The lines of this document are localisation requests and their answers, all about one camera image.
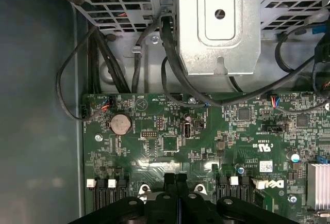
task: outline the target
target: green circuit board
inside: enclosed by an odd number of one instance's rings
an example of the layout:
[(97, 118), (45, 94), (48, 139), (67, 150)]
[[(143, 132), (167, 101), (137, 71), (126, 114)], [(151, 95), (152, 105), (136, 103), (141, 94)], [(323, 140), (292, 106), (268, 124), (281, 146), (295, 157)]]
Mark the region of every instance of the green circuit board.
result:
[[(210, 93), (213, 99), (239, 93)], [(321, 103), (310, 92), (280, 92), (279, 106), (305, 109)], [(187, 94), (174, 95), (187, 102)], [(248, 201), (300, 223), (327, 223), (307, 205), (307, 164), (330, 156), (330, 112), (284, 114), (272, 107), (271, 95), (225, 107), (181, 107), (163, 94), (85, 95), (84, 113), (110, 106), (84, 122), (84, 173), (88, 179), (122, 180), (117, 198), (136, 196), (142, 184), (161, 191), (166, 172), (186, 173), (193, 191), (202, 183), (212, 201), (221, 197), (221, 180), (250, 179)], [(131, 127), (116, 135), (109, 125), (124, 114)], [(293, 162), (292, 154), (299, 155)], [(264, 189), (253, 182), (263, 181)], [(116, 200), (113, 193), (86, 188), (86, 213)]]

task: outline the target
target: heatsink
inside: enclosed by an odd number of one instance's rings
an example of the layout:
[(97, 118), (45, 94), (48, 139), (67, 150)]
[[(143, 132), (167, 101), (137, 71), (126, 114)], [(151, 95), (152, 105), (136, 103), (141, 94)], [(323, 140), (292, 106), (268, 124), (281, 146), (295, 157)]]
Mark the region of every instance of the heatsink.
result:
[(314, 210), (330, 209), (330, 165), (308, 164), (307, 205)]

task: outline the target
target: white label sticker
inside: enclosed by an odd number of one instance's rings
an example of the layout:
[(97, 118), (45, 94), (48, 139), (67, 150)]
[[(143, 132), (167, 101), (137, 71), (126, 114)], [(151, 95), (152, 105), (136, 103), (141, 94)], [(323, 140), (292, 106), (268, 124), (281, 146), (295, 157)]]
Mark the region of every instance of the white label sticker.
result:
[(260, 161), (259, 172), (273, 172), (272, 161)]

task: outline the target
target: motherboard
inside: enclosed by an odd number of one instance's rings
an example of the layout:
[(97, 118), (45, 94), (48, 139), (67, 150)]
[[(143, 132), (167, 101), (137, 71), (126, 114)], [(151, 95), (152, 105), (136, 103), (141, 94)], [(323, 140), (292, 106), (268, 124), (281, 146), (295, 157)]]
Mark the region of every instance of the motherboard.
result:
[[(208, 93), (213, 99), (240, 93)], [(173, 94), (93, 94), (83, 114), (86, 214), (141, 185), (162, 191), (165, 173), (185, 173), (191, 191), (202, 185), (212, 202), (233, 196), (300, 223), (330, 223), (329, 107), (311, 92), (277, 92), (224, 107), (194, 108)]]

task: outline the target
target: cable clip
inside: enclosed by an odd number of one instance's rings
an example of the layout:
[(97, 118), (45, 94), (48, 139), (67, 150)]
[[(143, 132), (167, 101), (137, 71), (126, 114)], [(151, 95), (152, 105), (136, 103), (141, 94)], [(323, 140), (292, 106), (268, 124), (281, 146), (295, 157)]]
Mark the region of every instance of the cable clip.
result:
[(142, 47), (141, 46), (133, 46), (132, 47), (132, 53), (133, 54), (142, 54)]

